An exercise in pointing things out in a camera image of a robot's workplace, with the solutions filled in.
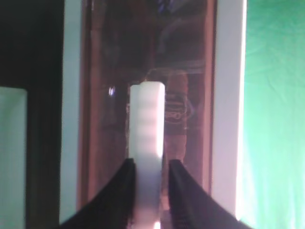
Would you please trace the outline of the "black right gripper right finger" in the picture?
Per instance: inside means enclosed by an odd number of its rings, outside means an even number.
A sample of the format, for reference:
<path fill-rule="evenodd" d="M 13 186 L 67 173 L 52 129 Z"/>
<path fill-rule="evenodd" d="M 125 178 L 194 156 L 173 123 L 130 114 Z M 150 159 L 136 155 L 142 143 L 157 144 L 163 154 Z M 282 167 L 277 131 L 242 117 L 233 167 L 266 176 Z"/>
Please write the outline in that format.
<path fill-rule="evenodd" d="M 181 161 L 169 162 L 168 197 L 174 229 L 248 229 L 193 179 Z"/>

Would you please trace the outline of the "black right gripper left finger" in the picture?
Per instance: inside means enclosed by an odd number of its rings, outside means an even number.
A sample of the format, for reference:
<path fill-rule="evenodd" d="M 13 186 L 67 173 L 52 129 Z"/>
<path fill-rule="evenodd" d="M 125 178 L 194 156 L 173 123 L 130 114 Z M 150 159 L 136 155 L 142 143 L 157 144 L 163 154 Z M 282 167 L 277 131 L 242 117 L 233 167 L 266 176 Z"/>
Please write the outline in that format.
<path fill-rule="evenodd" d="M 133 214 L 136 167 L 128 158 L 109 183 L 60 229 L 125 229 Z"/>

